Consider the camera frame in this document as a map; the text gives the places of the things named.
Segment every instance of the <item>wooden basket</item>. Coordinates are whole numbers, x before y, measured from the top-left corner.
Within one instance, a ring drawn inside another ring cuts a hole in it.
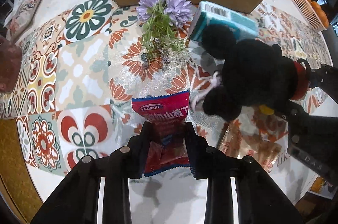
[[[297,9],[300,10],[305,20],[310,24],[315,32],[326,30],[318,15],[307,0],[292,0]]]

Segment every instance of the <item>plastic packaging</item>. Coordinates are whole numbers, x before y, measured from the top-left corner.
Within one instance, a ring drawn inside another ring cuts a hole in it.
[[[258,26],[250,18],[218,4],[201,1],[190,24],[188,37],[201,42],[203,29],[211,24],[229,27],[237,41],[255,39],[258,36]]]
[[[19,76],[21,59],[21,48],[0,36],[0,92],[13,91]]]
[[[238,126],[234,122],[224,126],[217,148],[227,156],[234,158],[242,158],[245,155],[251,155],[270,173],[273,164],[278,160],[278,154],[281,145],[263,140],[258,134],[253,136],[244,136],[239,131]]]
[[[144,175],[152,176],[176,167],[188,167],[184,124],[188,115],[189,91],[174,95],[133,98],[132,108],[153,124],[154,132]]]

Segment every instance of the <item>red snack package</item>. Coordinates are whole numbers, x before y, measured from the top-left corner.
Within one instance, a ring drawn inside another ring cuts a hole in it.
[[[152,176],[171,168],[188,167],[184,124],[188,115],[189,91],[174,95],[133,98],[132,109],[153,124],[154,133],[144,175]]]

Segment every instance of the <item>cushion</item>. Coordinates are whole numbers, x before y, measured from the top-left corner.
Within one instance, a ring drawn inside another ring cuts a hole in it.
[[[37,9],[40,0],[24,0],[19,7],[18,13],[12,19],[8,28],[6,38],[10,42],[15,42],[19,35],[26,29],[32,20],[35,10]]]

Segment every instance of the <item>screw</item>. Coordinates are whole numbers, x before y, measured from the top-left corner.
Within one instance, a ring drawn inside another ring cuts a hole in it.
[[[255,159],[250,156],[250,155],[246,155],[244,156],[242,159],[244,159],[244,161],[248,162],[248,163],[252,163]]]
[[[120,148],[121,153],[128,153],[130,151],[130,148],[128,146],[123,146]]]
[[[86,155],[82,158],[83,163],[89,163],[90,161],[92,161],[92,157],[89,155]]]
[[[214,153],[215,150],[217,150],[215,147],[206,147],[206,152],[207,153]]]
[[[291,110],[291,114],[292,114],[292,115],[296,116],[297,113],[298,113],[298,111],[297,111],[296,109],[292,109],[292,110]]]
[[[298,135],[294,135],[292,138],[291,138],[291,140],[292,140],[292,142],[294,142],[294,143],[298,143],[299,142],[299,136]]]

